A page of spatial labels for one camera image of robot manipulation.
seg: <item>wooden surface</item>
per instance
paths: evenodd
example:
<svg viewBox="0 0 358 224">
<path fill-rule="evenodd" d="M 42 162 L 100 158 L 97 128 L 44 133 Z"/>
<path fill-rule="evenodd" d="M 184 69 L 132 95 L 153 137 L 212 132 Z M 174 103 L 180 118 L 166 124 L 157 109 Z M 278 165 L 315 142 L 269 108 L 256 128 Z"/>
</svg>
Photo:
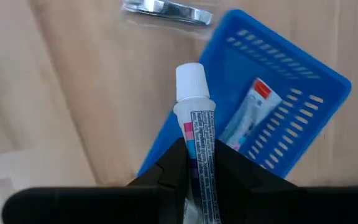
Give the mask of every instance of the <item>wooden surface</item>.
<svg viewBox="0 0 358 224">
<path fill-rule="evenodd" d="M 287 179 L 358 184 L 358 1 L 210 2 L 218 16 L 247 11 L 352 81 Z M 175 103 L 175 67 L 197 61 L 208 35 L 139 26 L 120 4 L 0 0 L 0 206 L 30 186 L 135 177 Z"/>
</svg>

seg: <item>blue plastic basket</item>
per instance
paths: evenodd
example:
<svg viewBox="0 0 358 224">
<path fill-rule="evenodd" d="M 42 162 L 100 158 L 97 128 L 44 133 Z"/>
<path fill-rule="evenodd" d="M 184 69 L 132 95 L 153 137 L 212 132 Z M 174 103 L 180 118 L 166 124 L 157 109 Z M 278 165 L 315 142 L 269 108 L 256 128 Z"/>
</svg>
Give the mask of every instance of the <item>blue plastic basket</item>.
<svg viewBox="0 0 358 224">
<path fill-rule="evenodd" d="M 200 63 L 216 103 L 217 138 L 257 77 L 283 98 L 239 149 L 280 177 L 288 174 L 351 90 L 349 80 L 240 10 L 224 16 Z M 179 137 L 171 112 L 139 175 Z"/>
</svg>

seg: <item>metal handle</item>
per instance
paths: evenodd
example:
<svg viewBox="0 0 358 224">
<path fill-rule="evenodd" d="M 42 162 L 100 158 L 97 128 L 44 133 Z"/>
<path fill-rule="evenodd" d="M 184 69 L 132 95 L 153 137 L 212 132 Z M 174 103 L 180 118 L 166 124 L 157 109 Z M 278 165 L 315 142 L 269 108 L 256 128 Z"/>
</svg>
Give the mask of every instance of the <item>metal handle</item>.
<svg viewBox="0 0 358 224">
<path fill-rule="evenodd" d="M 210 25 L 213 18 L 213 14 L 208 11 L 161 0 L 130 0 L 125 1 L 122 7 L 130 12 L 159 16 L 196 25 Z"/>
</svg>

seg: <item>white toothpaste cap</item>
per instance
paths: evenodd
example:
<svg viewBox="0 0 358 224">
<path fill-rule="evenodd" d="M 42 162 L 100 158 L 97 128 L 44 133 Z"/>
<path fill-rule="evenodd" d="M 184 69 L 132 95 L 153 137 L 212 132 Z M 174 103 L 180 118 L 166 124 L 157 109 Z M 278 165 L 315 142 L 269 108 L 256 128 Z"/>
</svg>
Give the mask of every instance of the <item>white toothpaste cap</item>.
<svg viewBox="0 0 358 224">
<path fill-rule="evenodd" d="M 194 96 L 209 98 L 204 66 L 186 63 L 177 67 L 177 101 Z"/>
</svg>

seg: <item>small toothpaste tube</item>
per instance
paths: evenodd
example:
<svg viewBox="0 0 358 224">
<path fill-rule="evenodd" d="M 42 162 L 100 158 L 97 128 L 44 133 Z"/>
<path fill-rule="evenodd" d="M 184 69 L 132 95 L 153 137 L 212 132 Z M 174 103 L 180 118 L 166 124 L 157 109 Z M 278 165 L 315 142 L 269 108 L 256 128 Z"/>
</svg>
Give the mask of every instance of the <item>small toothpaste tube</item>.
<svg viewBox="0 0 358 224">
<path fill-rule="evenodd" d="M 187 63 L 177 68 L 178 117 L 190 158 L 188 194 L 199 213 L 196 223 L 221 223 L 215 189 L 215 103 L 209 99 L 204 67 Z"/>
<path fill-rule="evenodd" d="M 281 101 L 282 99 L 266 83 L 257 78 L 219 140 L 238 151 L 252 130 Z"/>
</svg>

